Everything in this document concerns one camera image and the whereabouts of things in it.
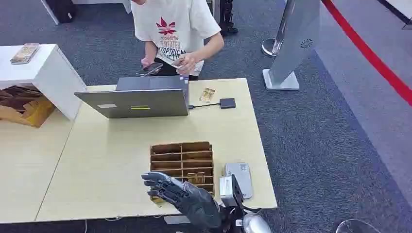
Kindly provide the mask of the person's left hand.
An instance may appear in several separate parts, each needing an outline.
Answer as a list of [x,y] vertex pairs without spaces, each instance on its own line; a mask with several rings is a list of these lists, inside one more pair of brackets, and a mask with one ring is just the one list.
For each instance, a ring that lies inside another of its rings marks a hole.
[[197,54],[185,53],[174,61],[172,65],[177,68],[177,73],[180,75],[189,75],[195,70],[196,64],[199,62],[201,62],[201,59]]

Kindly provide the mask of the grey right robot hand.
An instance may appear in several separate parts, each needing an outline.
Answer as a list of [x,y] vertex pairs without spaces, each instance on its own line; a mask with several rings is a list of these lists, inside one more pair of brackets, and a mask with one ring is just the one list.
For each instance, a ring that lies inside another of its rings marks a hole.
[[147,192],[149,196],[160,197],[173,205],[193,225],[202,229],[221,227],[220,207],[205,189],[162,172],[151,171],[142,174],[141,177],[144,185],[150,187]]

